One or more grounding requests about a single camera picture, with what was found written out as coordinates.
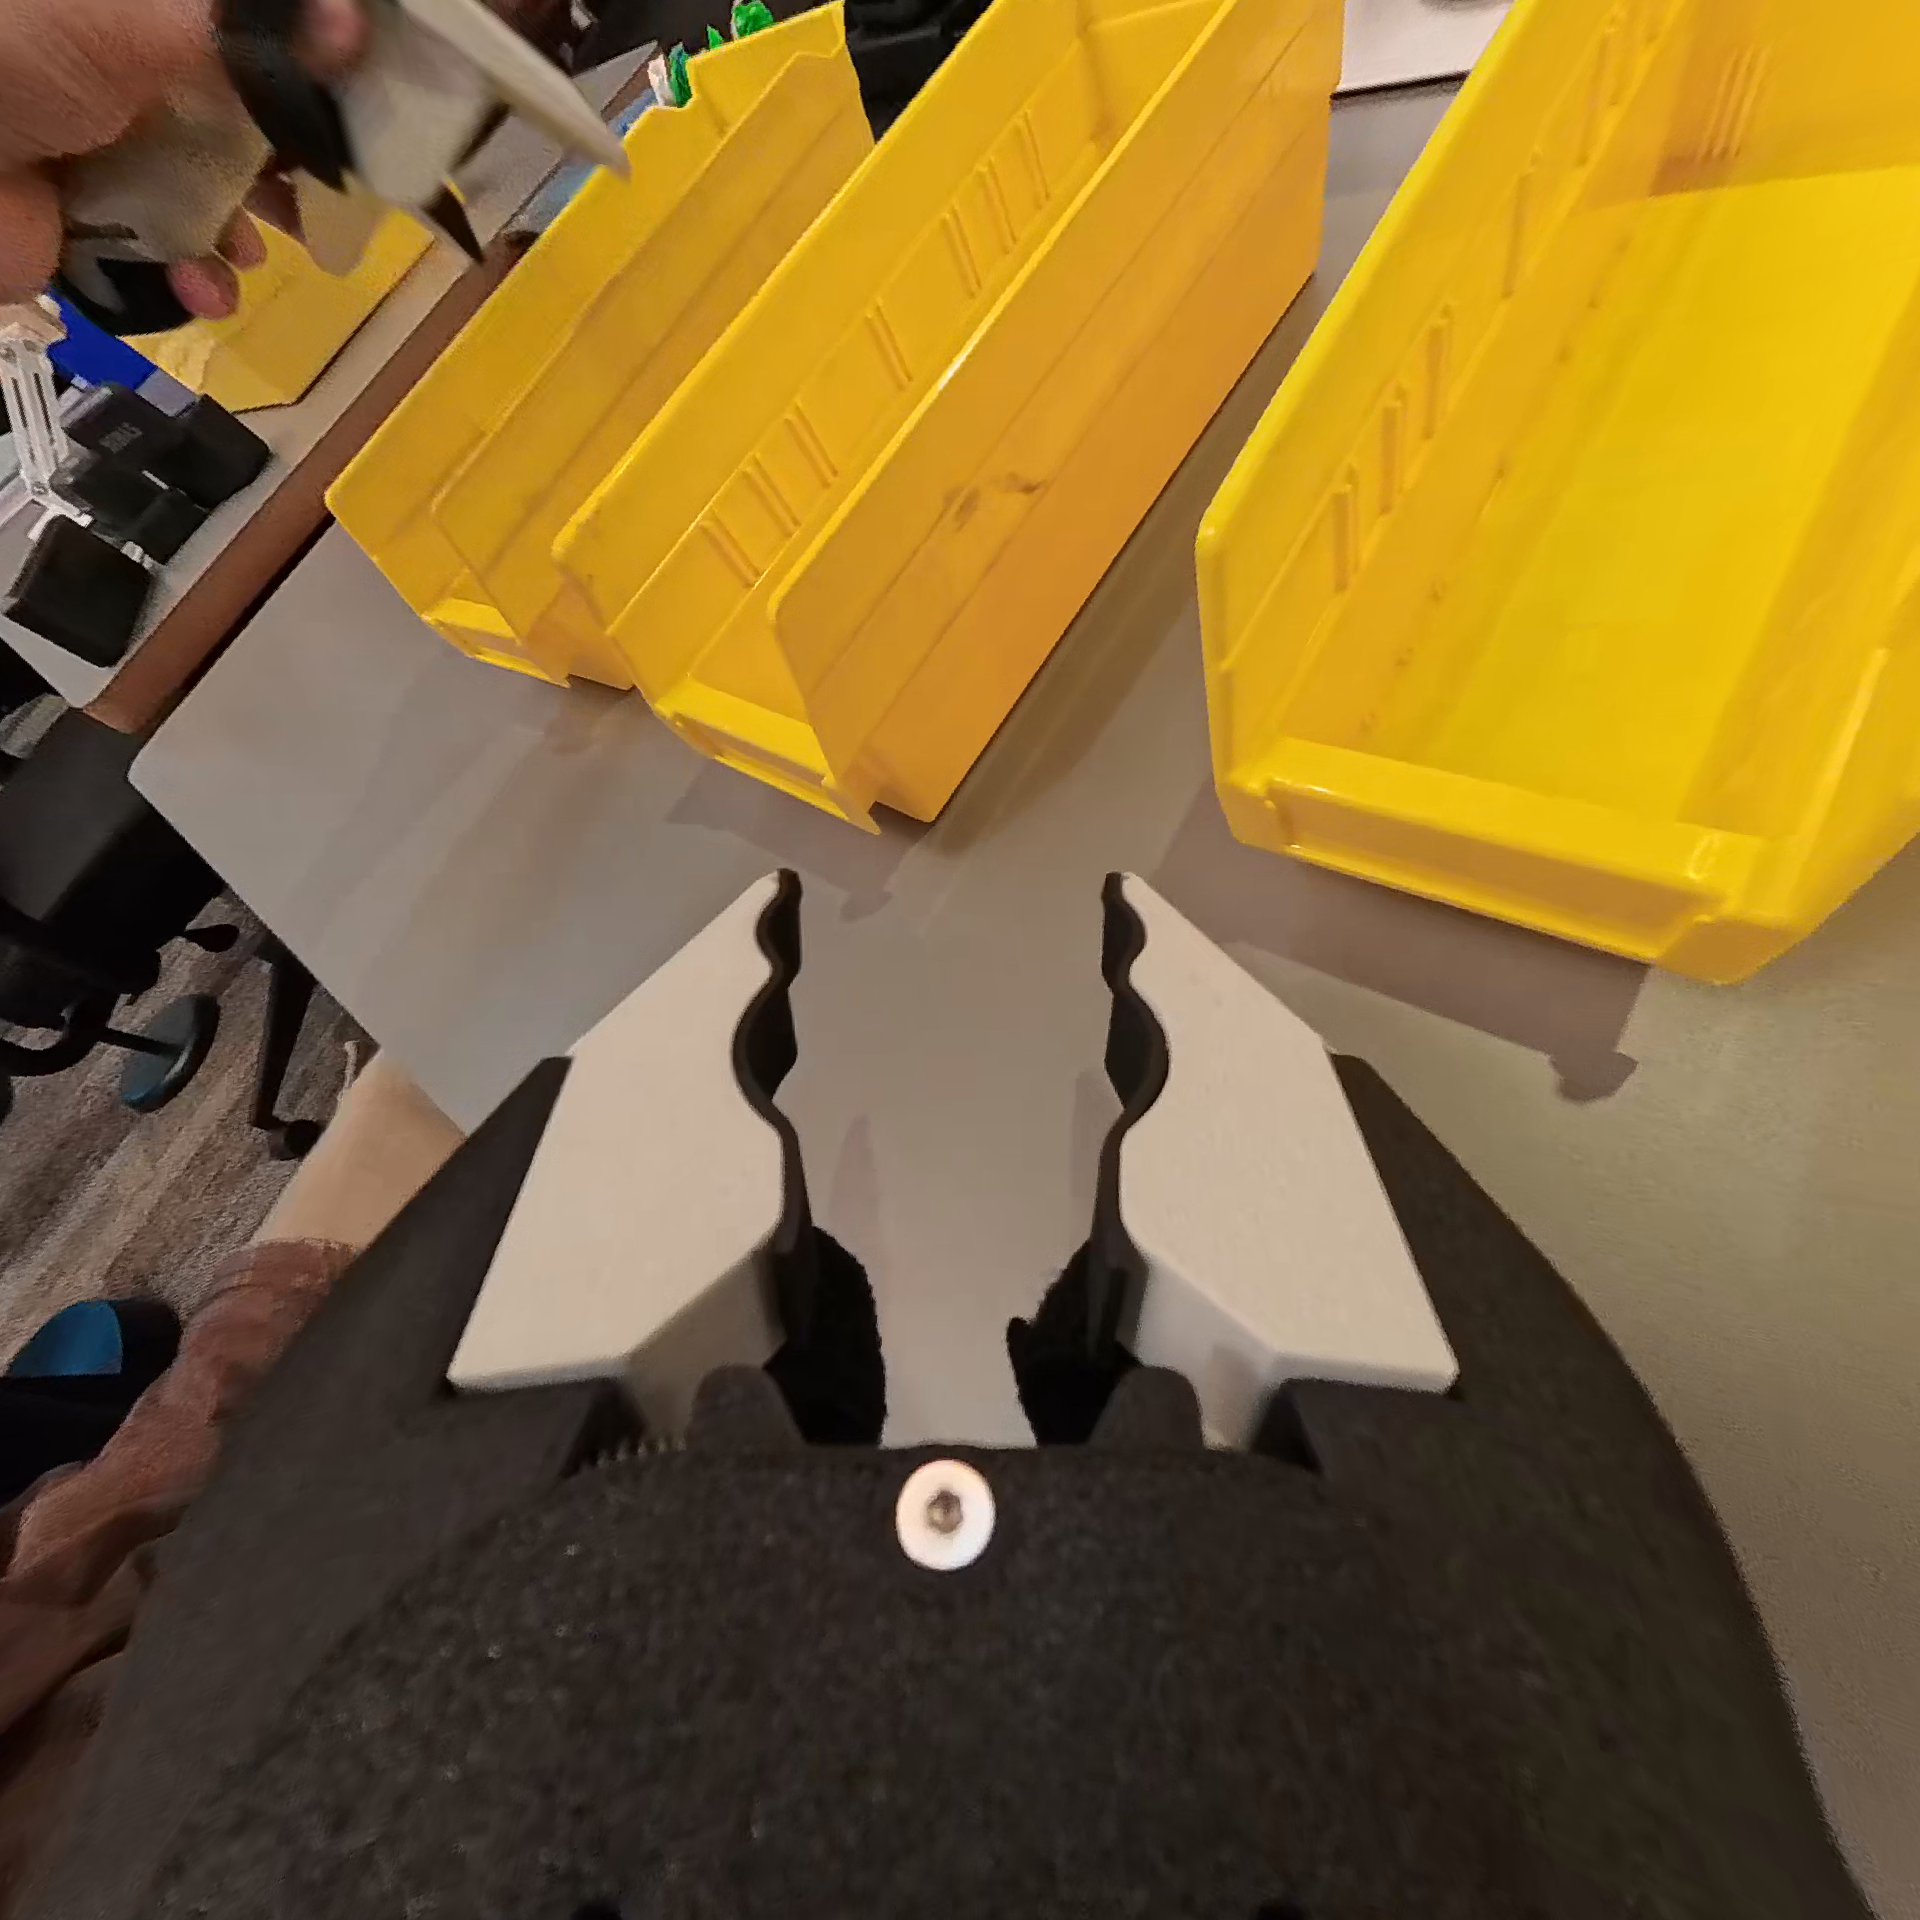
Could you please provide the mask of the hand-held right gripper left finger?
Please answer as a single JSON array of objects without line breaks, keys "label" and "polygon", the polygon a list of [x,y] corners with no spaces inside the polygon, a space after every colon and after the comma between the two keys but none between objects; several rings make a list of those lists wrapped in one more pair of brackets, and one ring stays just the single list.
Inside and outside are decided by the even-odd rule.
[{"label": "hand-held right gripper left finger", "polygon": [[606,1376],[694,1420],[700,1376],[780,1350],[808,1235],[787,1081],[797,877],[747,878],[568,1046],[519,1213],[447,1351],[460,1398]]}]

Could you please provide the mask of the grey desk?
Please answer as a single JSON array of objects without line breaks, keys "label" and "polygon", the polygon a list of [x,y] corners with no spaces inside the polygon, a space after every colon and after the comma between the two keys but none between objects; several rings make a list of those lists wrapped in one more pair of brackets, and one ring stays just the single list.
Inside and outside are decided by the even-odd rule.
[{"label": "grey desk", "polygon": [[936,824],[850,831],[644,697],[489,677],[325,532],[130,758],[158,812],[482,1119],[753,877],[808,878],[824,1229],[873,1271],[887,1449],[1014,1449],[1007,1323],[1090,1229],[1094,878],[1141,877],[1466,1158],[1699,1452],[1890,1920],[1920,1914],[1920,856],[1739,986],[1241,845],[1199,518],[1452,83],[1334,108],[1305,297]]}]

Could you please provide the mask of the white jointed stand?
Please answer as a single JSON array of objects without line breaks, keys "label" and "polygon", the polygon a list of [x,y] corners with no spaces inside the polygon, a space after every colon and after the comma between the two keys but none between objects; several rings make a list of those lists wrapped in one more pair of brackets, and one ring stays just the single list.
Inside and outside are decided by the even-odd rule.
[{"label": "white jointed stand", "polygon": [[56,362],[53,362],[56,344],[64,322],[53,288],[0,309],[0,397],[6,397],[17,479],[34,511],[28,537],[42,537],[56,518],[92,520],[92,511],[64,503],[79,441],[56,427]]}]

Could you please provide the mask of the black case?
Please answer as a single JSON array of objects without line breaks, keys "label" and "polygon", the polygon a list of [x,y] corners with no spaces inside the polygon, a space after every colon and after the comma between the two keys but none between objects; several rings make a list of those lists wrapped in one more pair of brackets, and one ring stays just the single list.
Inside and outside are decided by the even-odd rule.
[{"label": "black case", "polygon": [[146,562],[118,537],[99,537],[79,518],[53,518],[0,598],[6,621],[34,639],[85,660],[85,669],[125,669],[146,617]]},{"label": "black case", "polygon": [[158,397],[99,384],[64,417],[56,503],[166,562],[266,464],[274,453],[215,397],[166,417]]}]

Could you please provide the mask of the black power station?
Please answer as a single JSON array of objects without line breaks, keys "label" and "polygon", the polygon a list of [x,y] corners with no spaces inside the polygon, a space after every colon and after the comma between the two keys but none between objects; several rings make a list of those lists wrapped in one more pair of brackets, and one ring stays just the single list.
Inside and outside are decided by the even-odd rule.
[{"label": "black power station", "polygon": [[936,78],[936,58],[986,14],[986,0],[850,0],[850,58],[873,145],[908,113],[908,104]]}]

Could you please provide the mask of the person's left hand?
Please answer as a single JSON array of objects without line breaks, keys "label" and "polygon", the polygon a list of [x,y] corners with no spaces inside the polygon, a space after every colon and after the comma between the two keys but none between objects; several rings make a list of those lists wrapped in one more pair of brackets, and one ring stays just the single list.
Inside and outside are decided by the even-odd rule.
[{"label": "person's left hand", "polygon": [[[367,53],[354,0],[309,0],[288,34],[309,78]],[[222,89],[209,0],[0,0],[0,297],[56,273],[56,168],[125,145],[166,89]],[[209,256],[166,268],[188,314],[229,314],[256,224],[229,220]]]}]

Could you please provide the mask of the blue plastic bin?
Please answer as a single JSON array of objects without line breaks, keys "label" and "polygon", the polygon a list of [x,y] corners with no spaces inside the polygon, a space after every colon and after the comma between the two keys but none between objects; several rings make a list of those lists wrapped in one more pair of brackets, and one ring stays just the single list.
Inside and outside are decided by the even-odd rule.
[{"label": "blue plastic bin", "polygon": [[130,349],[130,344],[118,344],[118,331],[99,331],[99,322],[85,322],[85,314],[56,314],[64,331],[53,344],[53,362],[64,376],[64,384],[125,384],[125,393],[139,393],[158,362]]}]

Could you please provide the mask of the person's blue black shoe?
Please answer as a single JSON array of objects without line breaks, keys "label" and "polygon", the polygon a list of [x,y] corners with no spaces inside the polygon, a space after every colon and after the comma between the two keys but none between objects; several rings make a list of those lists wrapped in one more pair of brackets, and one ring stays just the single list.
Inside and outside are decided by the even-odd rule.
[{"label": "person's blue black shoe", "polygon": [[166,1301],[56,1306],[0,1373],[0,1506],[42,1473],[92,1460],[173,1350],[187,1315]]}]

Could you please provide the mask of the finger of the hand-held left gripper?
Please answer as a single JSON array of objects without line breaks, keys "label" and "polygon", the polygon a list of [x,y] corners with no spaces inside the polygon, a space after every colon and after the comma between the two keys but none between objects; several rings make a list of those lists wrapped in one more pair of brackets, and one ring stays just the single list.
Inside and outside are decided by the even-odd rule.
[{"label": "finger of the hand-held left gripper", "polygon": [[475,220],[466,220],[466,193],[443,177],[429,182],[429,203],[386,203],[386,193],[367,193],[367,182],[319,182],[309,168],[299,168],[299,251],[325,268],[325,273],[350,273],[367,251],[378,251],[378,235],[386,224],[417,224],[417,235],[429,235],[429,244],[447,244],[460,256],[489,256],[482,251],[482,235],[475,235]]},{"label": "finger of the hand-held left gripper", "polygon": [[475,151],[482,113],[508,108],[537,127],[568,161],[594,161],[606,177],[636,177],[606,113],[574,89],[568,65],[552,65],[501,5],[482,0],[398,0],[387,5],[387,83],[398,83],[398,135],[387,177],[443,182]]}]

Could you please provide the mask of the yellow plastic storage bin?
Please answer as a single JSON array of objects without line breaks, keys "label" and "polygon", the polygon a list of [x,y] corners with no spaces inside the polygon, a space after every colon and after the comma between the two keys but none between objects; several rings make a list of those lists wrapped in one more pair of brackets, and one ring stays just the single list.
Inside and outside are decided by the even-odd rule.
[{"label": "yellow plastic storage bin", "polygon": [[929,824],[1319,256],[1336,0],[994,0],[557,532],[665,735]]},{"label": "yellow plastic storage bin", "polygon": [[873,151],[836,0],[700,53],[685,83],[636,113],[636,177],[600,168],[537,224],[325,503],[460,660],[530,679],[636,692],[557,537]]},{"label": "yellow plastic storage bin", "polygon": [[1920,831],[1920,5],[1524,0],[1199,532],[1241,845],[1757,985]]},{"label": "yellow plastic storage bin", "polygon": [[130,331],[130,349],[187,393],[256,417],[319,393],[350,331],[407,283],[429,251],[417,220],[386,220],[350,273],[325,273],[288,235],[256,224],[256,268],[243,268],[243,309],[215,322]]}]

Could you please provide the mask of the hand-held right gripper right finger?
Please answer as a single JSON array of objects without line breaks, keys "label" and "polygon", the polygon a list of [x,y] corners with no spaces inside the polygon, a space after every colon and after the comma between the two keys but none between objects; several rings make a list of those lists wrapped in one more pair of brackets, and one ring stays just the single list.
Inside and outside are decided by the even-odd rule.
[{"label": "hand-held right gripper right finger", "polygon": [[1141,877],[1094,891],[1107,1087],[1090,1350],[1199,1388],[1257,1449],[1293,1376],[1452,1388],[1427,1282],[1311,1019]]}]

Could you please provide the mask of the green plastic object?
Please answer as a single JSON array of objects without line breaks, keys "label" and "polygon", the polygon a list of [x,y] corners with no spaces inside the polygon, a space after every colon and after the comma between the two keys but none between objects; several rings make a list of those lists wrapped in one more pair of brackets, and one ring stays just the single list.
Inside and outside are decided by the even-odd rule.
[{"label": "green plastic object", "polygon": [[[708,53],[734,53],[734,39],[767,34],[767,27],[770,27],[767,0],[734,0],[734,27],[722,34],[708,27]],[[651,89],[656,89],[656,108],[694,108],[694,39],[651,58]]]}]

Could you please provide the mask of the black office chair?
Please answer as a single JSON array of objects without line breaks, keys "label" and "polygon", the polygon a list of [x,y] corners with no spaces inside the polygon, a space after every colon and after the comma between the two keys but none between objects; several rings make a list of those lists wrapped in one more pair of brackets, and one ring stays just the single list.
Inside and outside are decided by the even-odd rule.
[{"label": "black office chair", "polygon": [[28,758],[0,758],[0,1115],[17,1081],[125,1053],[125,1115],[173,1104],[209,1046],[215,995],[173,995],[139,1029],[118,1012],[158,986],[166,949],[222,953],[243,933],[196,919],[222,891],[209,856],[130,793],[130,735],[56,717]]}]

